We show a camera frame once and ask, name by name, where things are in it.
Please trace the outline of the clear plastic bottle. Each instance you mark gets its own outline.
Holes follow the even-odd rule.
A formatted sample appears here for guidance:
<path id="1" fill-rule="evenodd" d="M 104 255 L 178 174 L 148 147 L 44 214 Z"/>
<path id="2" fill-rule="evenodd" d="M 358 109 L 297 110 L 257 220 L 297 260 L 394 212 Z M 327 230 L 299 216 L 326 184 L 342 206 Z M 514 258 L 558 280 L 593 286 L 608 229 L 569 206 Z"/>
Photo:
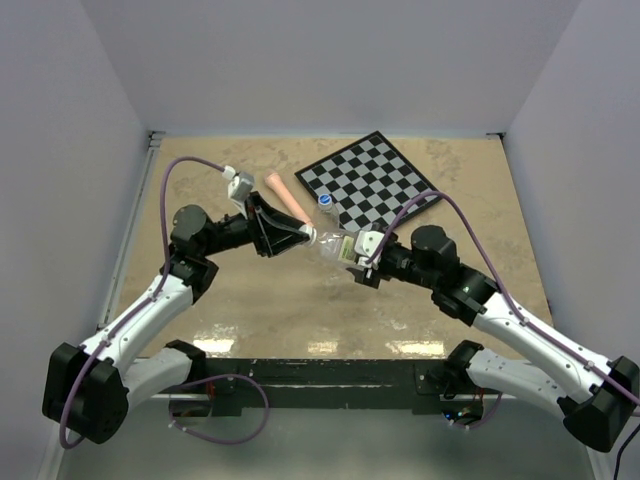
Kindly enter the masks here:
<path id="1" fill-rule="evenodd" d="M 329 208 L 322 208 L 316 203 L 312 214 L 312 221 L 319 235 L 337 232 L 340 230 L 340 214 L 334 203 Z"/>
<path id="2" fill-rule="evenodd" d="M 335 268 L 355 267 L 358 262 L 356 240 L 357 235 L 353 232 L 315 228 L 312 249 L 315 257 L 324 265 Z"/>

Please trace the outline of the blue white bottle cap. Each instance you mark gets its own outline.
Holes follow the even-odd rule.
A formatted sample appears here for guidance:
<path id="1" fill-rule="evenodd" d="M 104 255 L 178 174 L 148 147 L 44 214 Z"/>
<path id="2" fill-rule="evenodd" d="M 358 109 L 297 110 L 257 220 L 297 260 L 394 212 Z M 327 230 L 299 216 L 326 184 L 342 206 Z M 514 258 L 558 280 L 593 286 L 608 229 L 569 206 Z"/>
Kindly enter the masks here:
<path id="1" fill-rule="evenodd" d="M 333 205 L 333 198 L 330 194 L 319 195 L 317 204 L 322 208 L 329 208 Z"/>

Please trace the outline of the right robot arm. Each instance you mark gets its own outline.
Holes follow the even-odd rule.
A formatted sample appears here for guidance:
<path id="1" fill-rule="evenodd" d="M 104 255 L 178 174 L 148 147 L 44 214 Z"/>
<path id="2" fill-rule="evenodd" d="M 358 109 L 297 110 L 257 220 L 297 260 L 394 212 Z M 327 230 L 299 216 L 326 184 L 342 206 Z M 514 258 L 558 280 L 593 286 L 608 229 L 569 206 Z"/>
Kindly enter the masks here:
<path id="1" fill-rule="evenodd" d="M 445 369 L 452 390 L 478 386 L 517 397 L 559 418 L 587 447 L 612 450 L 639 405 L 633 361 L 611 360 L 537 318 L 505 287 L 462 263 L 455 242 L 438 226 L 416 229 L 408 247 L 392 233 L 361 231 L 354 249 L 358 283 L 376 288 L 396 279 L 427 288 L 442 313 L 520 354 L 509 360 L 482 346 L 460 346 Z"/>

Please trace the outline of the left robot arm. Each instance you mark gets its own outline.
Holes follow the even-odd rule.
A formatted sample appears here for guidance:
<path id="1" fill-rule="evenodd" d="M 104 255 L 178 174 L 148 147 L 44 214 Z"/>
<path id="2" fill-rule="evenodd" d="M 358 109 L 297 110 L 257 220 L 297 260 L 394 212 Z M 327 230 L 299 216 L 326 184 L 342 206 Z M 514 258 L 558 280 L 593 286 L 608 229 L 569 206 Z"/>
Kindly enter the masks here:
<path id="1" fill-rule="evenodd" d="M 312 243 L 316 232 L 252 192 L 243 212 L 217 222 L 197 205 L 179 209 L 165 238 L 165 262 L 148 289 L 103 330 L 51 354 L 42 411 L 58 423 L 65 449 L 78 444 L 69 432 L 102 444 L 152 396 L 178 387 L 196 392 L 205 385 L 206 355 L 187 342 L 174 340 L 147 360 L 139 355 L 210 288 L 219 271 L 211 255 L 253 245 L 258 255 L 271 258 Z"/>

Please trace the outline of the black white checkerboard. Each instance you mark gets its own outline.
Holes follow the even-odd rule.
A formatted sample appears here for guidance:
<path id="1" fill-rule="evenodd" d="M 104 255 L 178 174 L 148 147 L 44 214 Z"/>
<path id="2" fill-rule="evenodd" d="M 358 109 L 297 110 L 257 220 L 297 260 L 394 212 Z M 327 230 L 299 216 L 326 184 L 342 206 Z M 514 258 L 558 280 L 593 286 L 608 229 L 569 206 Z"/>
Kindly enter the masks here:
<path id="1" fill-rule="evenodd" d="M 331 195 L 340 226 L 352 232 L 373 223 L 386 228 L 406 209 L 399 220 L 403 224 L 440 200 L 430 195 L 409 204 L 435 186 L 378 131 L 302 168 L 295 177 L 313 198 Z"/>

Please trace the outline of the aluminium frame rail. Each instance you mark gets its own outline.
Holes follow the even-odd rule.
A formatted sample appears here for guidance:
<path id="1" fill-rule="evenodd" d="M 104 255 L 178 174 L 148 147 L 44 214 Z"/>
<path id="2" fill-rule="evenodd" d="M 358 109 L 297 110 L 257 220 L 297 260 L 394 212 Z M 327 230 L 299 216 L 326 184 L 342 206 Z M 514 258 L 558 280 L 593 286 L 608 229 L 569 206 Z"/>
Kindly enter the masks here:
<path id="1" fill-rule="evenodd" d="M 116 308 L 126 277 L 130 250 L 138 230 L 139 217 L 141 211 L 144 209 L 148 185 L 153 176 L 155 163 L 159 155 L 162 140 L 165 136 L 166 132 L 161 130 L 147 132 L 147 139 L 145 140 L 146 150 L 142 160 L 140 175 L 134 183 L 133 200 L 130 204 L 123 237 L 115 258 L 105 301 L 99 312 L 97 330 L 101 330 L 115 318 Z M 37 475 L 38 480 L 56 479 L 58 476 L 64 455 L 64 449 L 59 445 L 58 432 L 59 427 L 55 425 L 49 437 L 43 462 Z"/>

